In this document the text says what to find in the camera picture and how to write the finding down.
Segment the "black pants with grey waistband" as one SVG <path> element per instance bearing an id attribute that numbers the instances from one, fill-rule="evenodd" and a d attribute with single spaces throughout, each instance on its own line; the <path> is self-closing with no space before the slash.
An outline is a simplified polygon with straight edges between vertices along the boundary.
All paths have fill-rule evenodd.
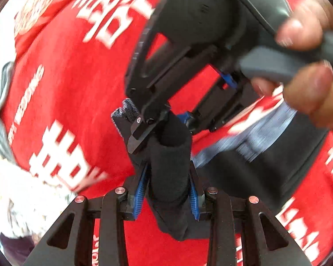
<path id="1" fill-rule="evenodd" d="M 218 135 L 191 156 L 191 134 L 171 113 L 130 160 L 136 170 L 150 171 L 147 200 L 159 229 L 177 241 L 206 239 L 209 222 L 197 222 L 190 210 L 191 164 L 204 186 L 239 198 L 255 195 L 277 213 L 304 180 L 327 135 L 282 103 L 241 133 Z"/>

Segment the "white floral clothing pile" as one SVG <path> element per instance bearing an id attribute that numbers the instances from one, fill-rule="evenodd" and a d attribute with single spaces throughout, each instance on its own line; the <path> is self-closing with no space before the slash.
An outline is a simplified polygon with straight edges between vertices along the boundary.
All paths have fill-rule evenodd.
<path id="1" fill-rule="evenodd" d="M 0 234 L 36 244 L 75 197 L 0 158 Z"/>

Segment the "dark purple garment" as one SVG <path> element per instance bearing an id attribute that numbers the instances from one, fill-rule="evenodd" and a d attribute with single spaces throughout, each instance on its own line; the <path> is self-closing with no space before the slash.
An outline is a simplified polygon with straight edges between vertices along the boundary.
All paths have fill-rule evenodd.
<path id="1" fill-rule="evenodd" d="M 31 235 L 10 238 L 0 232 L 0 245 L 11 265 L 22 266 L 36 246 L 36 242 Z"/>

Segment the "red blanket with white characters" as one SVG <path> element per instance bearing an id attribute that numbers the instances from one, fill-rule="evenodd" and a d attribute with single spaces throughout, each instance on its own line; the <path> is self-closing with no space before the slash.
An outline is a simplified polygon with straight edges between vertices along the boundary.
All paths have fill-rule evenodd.
<path id="1" fill-rule="evenodd" d="M 16 59 L 0 110 L 5 142 L 22 170 L 88 198 L 133 174 L 111 114 L 138 36 L 159 0 L 28 0 L 15 17 Z M 285 103 L 281 88 L 229 125 L 193 139 L 241 133 Z M 333 134 L 275 213 L 313 265 L 333 253 Z"/>

